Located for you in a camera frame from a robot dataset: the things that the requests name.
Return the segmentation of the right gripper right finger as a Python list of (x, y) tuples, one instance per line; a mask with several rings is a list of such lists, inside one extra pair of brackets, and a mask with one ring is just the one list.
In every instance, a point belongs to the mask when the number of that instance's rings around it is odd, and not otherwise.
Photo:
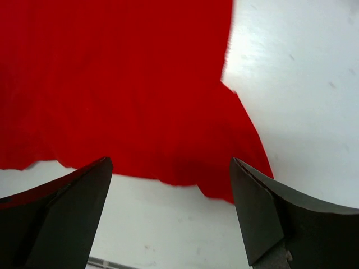
[(240, 159), (229, 171), (251, 267), (358, 267), (358, 209), (301, 193)]

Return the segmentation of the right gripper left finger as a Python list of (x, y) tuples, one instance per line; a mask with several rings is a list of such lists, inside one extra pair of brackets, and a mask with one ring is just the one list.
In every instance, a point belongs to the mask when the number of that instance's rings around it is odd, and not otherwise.
[(1, 268), (85, 268), (112, 172), (104, 157), (1, 198)]

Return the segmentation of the red t shirt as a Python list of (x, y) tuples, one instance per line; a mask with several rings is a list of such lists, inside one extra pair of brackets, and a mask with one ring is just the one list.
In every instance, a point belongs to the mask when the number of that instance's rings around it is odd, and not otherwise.
[(1, 168), (112, 159), (233, 203), (229, 163), (273, 175), (222, 83), (232, 1), (2, 1)]

